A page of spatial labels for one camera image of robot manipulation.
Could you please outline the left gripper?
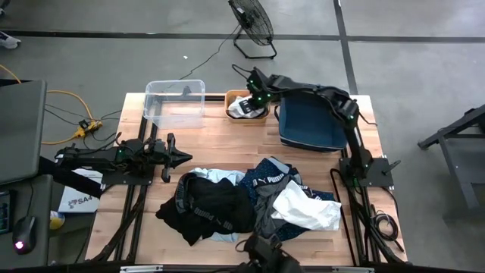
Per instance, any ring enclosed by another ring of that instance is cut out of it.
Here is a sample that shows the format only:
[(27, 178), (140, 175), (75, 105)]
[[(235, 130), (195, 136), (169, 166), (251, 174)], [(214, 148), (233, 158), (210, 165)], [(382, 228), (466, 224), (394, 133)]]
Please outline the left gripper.
[(192, 155), (186, 152), (181, 152), (179, 149), (174, 148), (174, 144), (175, 136), (173, 133), (169, 133), (165, 142), (161, 139), (157, 139), (150, 148), (150, 163), (152, 165), (164, 166), (161, 172), (161, 179), (165, 183), (169, 183), (171, 181), (170, 168), (173, 163), (173, 154), (175, 155), (175, 168), (192, 160)]

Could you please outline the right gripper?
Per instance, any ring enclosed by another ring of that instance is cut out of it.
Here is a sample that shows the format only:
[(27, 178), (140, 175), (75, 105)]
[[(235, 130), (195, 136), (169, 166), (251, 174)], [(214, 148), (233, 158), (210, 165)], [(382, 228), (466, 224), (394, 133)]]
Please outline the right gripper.
[(272, 102), (279, 102), (279, 90), (274, 87), (279, 77), (276, 74), (267, 77), (260, 69), (254, 67), (246, 79), (246, 87), (250, 92), (251, 98), (242, 101), (242, 110), (253, 110), (254, 113), (261, 114), (262, 107), (266, 107)]

